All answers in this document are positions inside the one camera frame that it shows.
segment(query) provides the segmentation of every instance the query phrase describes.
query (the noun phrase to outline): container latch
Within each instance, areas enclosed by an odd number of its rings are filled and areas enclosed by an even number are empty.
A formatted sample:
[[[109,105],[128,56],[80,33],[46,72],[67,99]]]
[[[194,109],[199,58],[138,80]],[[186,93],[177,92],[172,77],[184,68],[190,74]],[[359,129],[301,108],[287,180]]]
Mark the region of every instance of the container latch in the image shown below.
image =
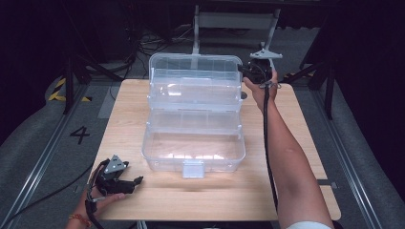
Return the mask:
[[[202,160],[185,160],[182,163],[183,178],[203,178],[205,168]]]

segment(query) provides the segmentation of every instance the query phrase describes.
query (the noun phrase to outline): container lid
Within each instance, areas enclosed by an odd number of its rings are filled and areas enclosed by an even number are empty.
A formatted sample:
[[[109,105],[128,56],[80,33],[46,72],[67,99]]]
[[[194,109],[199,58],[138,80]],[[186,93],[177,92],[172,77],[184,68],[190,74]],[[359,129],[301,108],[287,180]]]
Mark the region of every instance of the container lid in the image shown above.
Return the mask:
[[[149,60],[151,109],[239,111],[242,61],[231,55],[156,53]]]

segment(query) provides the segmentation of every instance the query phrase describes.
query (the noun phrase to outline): plastic storage container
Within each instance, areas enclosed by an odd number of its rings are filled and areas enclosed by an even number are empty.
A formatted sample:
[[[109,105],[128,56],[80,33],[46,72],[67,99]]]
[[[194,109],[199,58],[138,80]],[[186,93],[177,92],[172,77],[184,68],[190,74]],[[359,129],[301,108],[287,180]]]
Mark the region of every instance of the plastic storage container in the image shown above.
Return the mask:
[[[156,53],[142,154],[155,171],[233,172],[245,157],[236,56]]]

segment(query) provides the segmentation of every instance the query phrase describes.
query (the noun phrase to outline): wooden table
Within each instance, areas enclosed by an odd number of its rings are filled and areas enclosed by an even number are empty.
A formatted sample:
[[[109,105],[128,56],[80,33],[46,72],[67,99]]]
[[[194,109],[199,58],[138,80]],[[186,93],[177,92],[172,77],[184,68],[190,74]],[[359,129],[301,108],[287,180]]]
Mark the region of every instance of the wooden table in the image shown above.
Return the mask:
[[[114,203],[102,219],[130,220],[276,220],[277,215],[266,170],[263,119],[250,90],[241,117],[246,156],[234,173],[206,173],[203,179],[184,179],[179,172],[154,172],[141,154],[149,107],[148,80],[122,82],[117,100],[98,150],[99,162],[113,155],[129,161],[120,179],[144,180],[132,195]],[[307,123],[291,86],[283,85],[276,98],[288,127],[309,158],[318,179],[327,179]],[[340,210],[331,187],[321,186],[332,219]]]

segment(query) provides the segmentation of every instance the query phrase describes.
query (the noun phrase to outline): human hand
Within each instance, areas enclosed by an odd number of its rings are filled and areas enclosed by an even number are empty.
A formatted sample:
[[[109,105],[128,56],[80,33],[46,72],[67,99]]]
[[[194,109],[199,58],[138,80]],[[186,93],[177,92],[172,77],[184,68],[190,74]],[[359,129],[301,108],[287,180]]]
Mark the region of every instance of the human hand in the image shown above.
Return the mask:
[[[269,95],[270,95],[270,100],[273,101],[276,98],[277,95],[277,83],[278,83],[278,75],[276,71],[272,71],[272,77],[271,77],[271,82],[275,84],[275,86],[269,88]],[[244,77],[244,83],[245,85],[252,91],[252,95],[254,100],[257,103],[257,106],[259,107],[260,111],[263,113],[263,106],[265,103],[265,90],[260,88],[260,85],[258,84],[253,84],[247,77]]]
[[[79,214],[81,217],[87,221],[89,221],[89,217],[86,212],[86,205],[85,205],[85,200],[87,199],[87,192],[88,189],[86,188],[80,198],[80,201],[78,202],[77,206],[75,207],[75,210],[73,211],[73,214]],[[93,198],[102,198],[104,197],[96,187],[92,188],[92,197]],[[99,200],[96,203],[96,211],[94,212],[94,215],[96,218],[99,217],[99,215],[106,209],[107,206],[112,204],[113,202],[116,202],[120,199],[124,199],[125,194],[119,193],[119,194],[112,194],[112,195],[107,195],[104,199]],[[82,228],[83,223],[80,222],[79,220],[69,220],[66,228]]]

